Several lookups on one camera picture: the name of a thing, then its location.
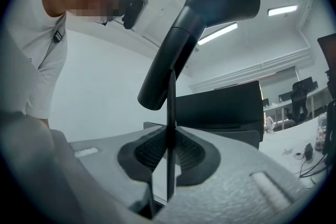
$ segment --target man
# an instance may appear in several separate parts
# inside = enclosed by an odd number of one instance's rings
[[[13,0],[4,28],[38,70],[38,79],[25,106],[28,116],[49,127],[52,94],[67,55],[66,12],[106,24],[125,13],[134,0]]]

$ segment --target tube light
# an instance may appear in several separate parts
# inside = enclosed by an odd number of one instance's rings
[[[268,16],[278,15],[282,13],[294,12],[298,9],[298,5],[287,6],[282,8],[271,8],[267,11]]]
[[[237,29],[237,28],[238,28],[238,24],[237,23],[233,23],[231,25],[228,25],[228,26],[226,26],[226,27],[224,27],[224,28],[222,28],[220,30],[217,30],[214,33],[211,33],[210,35],[202,38],[201,40],[198,41],[198,44],[199,45],[203,45],[204,43],[206,43],[206,42],[208,42],[208,41],[210,41],[210,40],[212,40],[212,39],[214,39],[216,37],[219,37],[219,36],[221,36],[223,34],[226,34],[227,32],[230,32],[230,31],[232,31],[234,29]]]

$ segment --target white table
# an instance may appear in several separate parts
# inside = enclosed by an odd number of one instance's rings
[[[311,160],[305,162],[302,167],[302,173],[312,168],[323,157],[322,153],[316,151],[314,148],[317,124],[318,119],[315,118],[298,126],[275,132],[274,134],[264,134],[264,140],[259,145],[259,151],[285,167],[299,179],[301,166],[306,159],[295,159],[295,153],[303,153],[305,151],[304,148],[309,143],[313,147],[313,157]],[[324,166],[324,162],[322,161],[312,172],[318,171]],[[312,179],[318,184],[325,179],[326,173],[326,171],[323,171],[312,176]],[[309,177],[301,178],[300,180],[306,187],[314,185]]]
[[[312,118],[315,118],[315,109],[314,109],[314,95],[321,93],[322,91],[328,89],[328,86],[325,85],[323,87],[319,87],[316,90],[313,90],[312,92],[309,92],[307,94],[307,99],[310,98],[311,102],[311,113],[312,113]],[[281,109],[281,128],[282,130],[285,129],[285,107],[292,104],[291,100],[287,100],[285,102],[281,102],[279,104],[272,104],[264,108],[264,112],[275,110],[275,122],[277,121],[277,110]]]

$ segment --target black hair dryer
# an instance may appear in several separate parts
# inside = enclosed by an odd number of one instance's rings
[[[159,110],[167,98],[170,74],[176,79],[207,27],[253,18],[260,0],[186,0],[159,48],[140,90],[138,101]]]

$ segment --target black pole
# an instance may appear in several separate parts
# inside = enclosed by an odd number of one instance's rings
[[[176,128],[176,74],[171,72],[167,93],[167,200],[175,188],[175,128]]]

